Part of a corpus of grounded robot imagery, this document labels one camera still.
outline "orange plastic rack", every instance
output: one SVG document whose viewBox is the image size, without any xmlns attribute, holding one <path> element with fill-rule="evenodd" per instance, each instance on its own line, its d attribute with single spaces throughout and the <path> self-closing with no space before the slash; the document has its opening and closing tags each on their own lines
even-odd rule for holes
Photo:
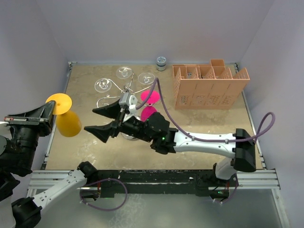
<svg viewBox="0 0 304 228">
<path fill-rule="evenodd" d="M 223 59 L 172 67 L 175 109 L 229 109 L 250 81 L 246 68 L 232 76 Z"/>
</svg>

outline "beige tabletop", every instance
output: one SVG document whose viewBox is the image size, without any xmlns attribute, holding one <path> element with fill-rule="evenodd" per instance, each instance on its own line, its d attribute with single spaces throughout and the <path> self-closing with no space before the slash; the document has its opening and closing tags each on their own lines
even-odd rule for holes
<svg viewBox="0 0 304 228">
<path fill-rule="evenodd" d="M 194 133 L 233 133 L 236 128 L 243 128 L 253 134 L 248 113 L 242 95 L 230 110 L 175 110 L 173 107 L 172 69 L 167 66 L 165 71 L 157 71 L 155 65 L 129 65 L 134 73 L 133 90 L 145 86 L 140 84 L 137 76 L 142 72 L 151 72 L 159 78 L 161 91 L 167 108 L 173 119 L 186 131 Z M 125 85 L 130 79 L 119 79 L 115 72 L 118 65 L 76 65 L 72 69 L 66 93 L 73 100 L 72 111 L 76 112 L 82 126 L 104 125 L 110 119 L 94 114 L 96 102 L 106 95 L 119 95 L 120 91 L 112 85 L 108 93 L 98 93 L 94 89 L 95 82 L 102 78 L 110 78 L 119 86 Z M 154 106 L 166 116 L 162 105 Z M 55 131 L 47 170 L 72 170 L 80 162 L 89 161 L 97 169 L 212 169 L 214 163 L 223 159 L 220 155 L 202 152 L 181 152 L 162 155 L 150 148 L 150 144 L 140 140 L 129 141 L 120 134 L 110 138 L 107 143 L 99 141 L 92 134 L 82 130 L 77 136 L 66 138 Z M 262 169 L 262 164 L 256 148 L 256 167 Z"/>
</svg>

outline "gray wall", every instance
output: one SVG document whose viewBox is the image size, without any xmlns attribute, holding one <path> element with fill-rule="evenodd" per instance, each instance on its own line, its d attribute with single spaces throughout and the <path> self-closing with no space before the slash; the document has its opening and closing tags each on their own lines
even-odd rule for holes
<svg viewBox="0 0 304 228">
<path fill-rule="evenodd" d="M 251 81 L 245 90 L 258 126 L 268 111 L 273 129 L 260 140 L 267 168 L 276 168 L 292 225 L 303 227 L 304 1 L 276 0 L 241 66 Z"/>
<path fill-rule="evenodd" d="M 240 61 L 274 0 L 37 0 L 69 61 Z"/>
<path fill-rule="evenodd" d="M 0 1 L 0 118 L 31 110 L 64 89 L 68 62 L 35 0 Z M 49 138 L 41 138 L 33 163 L 39 169 Z M 25 196 L 29 176 L 14 190 Z"/>
</svg>

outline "black base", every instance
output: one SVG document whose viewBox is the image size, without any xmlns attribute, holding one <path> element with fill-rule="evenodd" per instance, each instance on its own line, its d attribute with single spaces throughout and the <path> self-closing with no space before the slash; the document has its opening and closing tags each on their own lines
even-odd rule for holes
<svg viewBox="0 0 304 228">
<path fill-rule="evenodd" d="M 228 190 L 209 190 L 209 187 L 225 187 L 228 182 L 231 187 L 237 184 L 234 176 L 230 180 L 217 179 L 213 170 L 98 170 L 93 177 L 87 183 L 119 179 L 130 194 L 193 194 L 225 198 L 229 196 Z M 106 181 L 101 184 L 101 198 L 112 198 L 117 193 L 124 194 L 124 188 L 118 182 Z"/>
<path fill-rule="evenodd" d="M 233 134 L 236 139 L 246 139 L 250 135 L 244 129 L 236 129 L 236 133 Z M 242 172 L 255 172 L 256 168 L 256 147 L 253 140 L 246 142 L 237 142 L 234 148 L 236 156 L 233 160 L 233 168 Z"/>
<path fill-rule="evenodd" d="M 37 207 L 33 198 L 21 198 L 12 203 L 16 228 L 33 228 L 41 220 L 42 207 Z"/>
</svg>

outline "silver metal part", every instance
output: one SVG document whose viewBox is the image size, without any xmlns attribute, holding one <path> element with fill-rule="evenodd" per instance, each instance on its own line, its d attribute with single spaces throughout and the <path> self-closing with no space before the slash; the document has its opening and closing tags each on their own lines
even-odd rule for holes
<svg viewBox="0 0 304 228">
<path fill-rule="evenodd" d="M 123 108 L 128 108 L 130 106 L 128 103 L 130 96 L 129 93 L 124 93 L 119 99 L 119 105 Z"/>
<path fill-rule="evenodd" d="M 37 170 L 33 171 L 28 185 L 28 197 L 33 196 L 34 190 L 46 190 L 68 176 L 66 170 Z M 237 172 L 238 189 L 280 189 L 275 170 L 257 170 L 255 172 Z"/>
<path fill-rule="evenodd" d="M 275 206 L 276 206 L 277 212 L 278 212 L 279 217 L 280 217 L 282 228 L 291 227 L 290 223 L 289 223 L 289 219 L 287 217 L 285 207 L 284 207 L 284 202 L 283 202 L 283 198 L 281 196 L 280 190 L 279 189 L 272 189 L 272 195 L 274 196 Z"/>
<path fill-rule="evenodd" d="M 52 187 L 48 188 L 48 190 L 35 195 L 33 202 L 38 207 L 42 207 L 40 213 L 43 215 L 56 202 L 60 201 L 70 192 L 75 191 L 75 189 L 84 186 L 85 184 L 85 175 L 80 170 L 74 170 L 68 173 L 64 179 L 58 181 Z"/>
</svg>

